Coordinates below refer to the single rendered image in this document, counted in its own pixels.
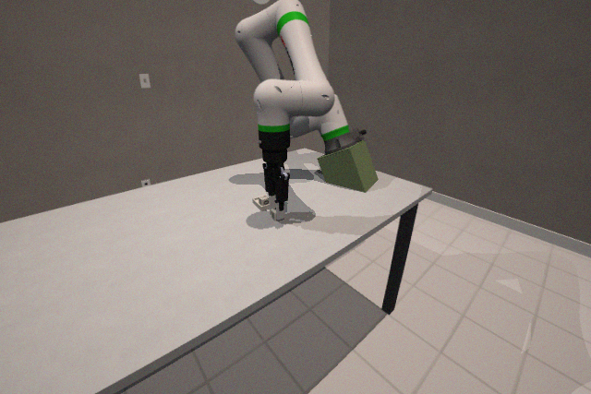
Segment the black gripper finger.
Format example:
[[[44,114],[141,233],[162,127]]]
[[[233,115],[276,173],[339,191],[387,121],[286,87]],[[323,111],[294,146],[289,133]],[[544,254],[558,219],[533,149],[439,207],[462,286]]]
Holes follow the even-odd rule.
[[[271,209],[276,208],[276,203],[274,202],[274,200],[276,200],[275,184],[274,184],[274,181],[272,180],[272,176],[271,176],[271,166],[267,166],[267,163],[263,163],[262,166],[263,166],[263,170],[264,170],[266,192],[269,192],[269,203],[270,203],[270,214],[271,214]]]
[[[288,185],[289,185],[289,178],[290,173],[286,173],[281,167],[281,176],[280,178],[276,178],[275,176],[275,169],[271,168],[272,173],[272,180],[275,183],[275,192],[276,192],[276,217],[277,220],[285,218],[284,216],[284,202],[288,200]],[[281,202],[281,203],[280,203]]]

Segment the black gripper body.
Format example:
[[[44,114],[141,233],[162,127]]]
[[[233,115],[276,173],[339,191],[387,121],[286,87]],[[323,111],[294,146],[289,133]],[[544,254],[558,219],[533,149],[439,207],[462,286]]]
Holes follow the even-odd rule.
[[[280,150],[280,151],[267,151],[262,150],[262,158],[265,162],[267,162],[267,166],[271,166],[271,168],[275,169],[275,176],[276,178],[280,178],[281,176],[281,167],[284,169],[283,163],[287,160],[287,149]],[[274,163],[268,163],[274,162]]]

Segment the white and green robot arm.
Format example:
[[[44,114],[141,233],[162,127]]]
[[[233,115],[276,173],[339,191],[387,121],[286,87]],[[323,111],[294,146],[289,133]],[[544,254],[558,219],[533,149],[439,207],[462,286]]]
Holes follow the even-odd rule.
[[[284,79],[273,53],[271,44],[278,37],[295,80]],[[291,138],[315,130],[324,140],[326,155],[364,140],[366,130],[349,132],[343,108],[320,66],[308,19],[298,0],[279,0],[241,20],[235,39],[261,82],[254,93],[261,149],[288,149]]]

